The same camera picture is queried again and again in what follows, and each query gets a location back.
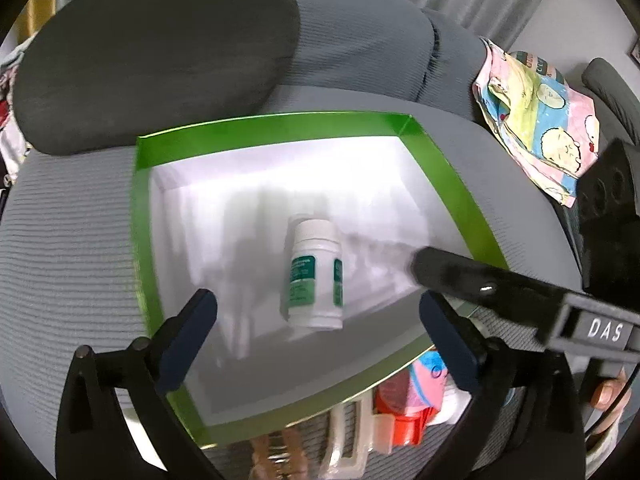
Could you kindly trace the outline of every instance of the pill bottle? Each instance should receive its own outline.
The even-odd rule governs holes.
[[[320,330],[342,328],[340,231],[328,220],[295,228],[289,277],[289,324]]]

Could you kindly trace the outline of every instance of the yellow curtain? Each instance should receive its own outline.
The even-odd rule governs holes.
[[[29,0],[16,20],[18,43],[40,30],[56,12],[56,0]]]

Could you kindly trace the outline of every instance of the black cable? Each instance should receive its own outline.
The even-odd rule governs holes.
[[[634,371],[631,372],[631,375],[629,376],[629,378],[628,378],[627,382],[625,383],[625,385],[620,390],[620,393],[618,394],[616,399],[602,413],[602,415],[599,416],[598,420],[596,420],[596,422],[587,431],[584,432],[585,438],[589,438],[593,434],[593,430],[595,430],[602,423],[602,421],[605,418],[607,418],[609,415],[611,415],[611,413],[613,413],[613,411],[617,408],[617,406],[619,405],[619,403],[622,400],[622,398],[625,396],[625,394],[628,391],[628,389],[631,387],[631,383],[636,378],[636,375],[638,375],[638,372],[640,372],[640,363],[638,363],[636,365],[636,367],[634,368]]]

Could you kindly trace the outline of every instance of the oval cushion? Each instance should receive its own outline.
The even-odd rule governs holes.
[[[25,53],[18,125],[52,155],[254,113],[298,42],[296,0],[73,0]]]

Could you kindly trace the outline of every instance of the green label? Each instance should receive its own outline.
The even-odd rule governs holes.
[[[334,305],[342,306],[342,260],[334,260]]]
[[[316,258],[300,256],[291,262],[289,306],[306,306],[316,300]]]

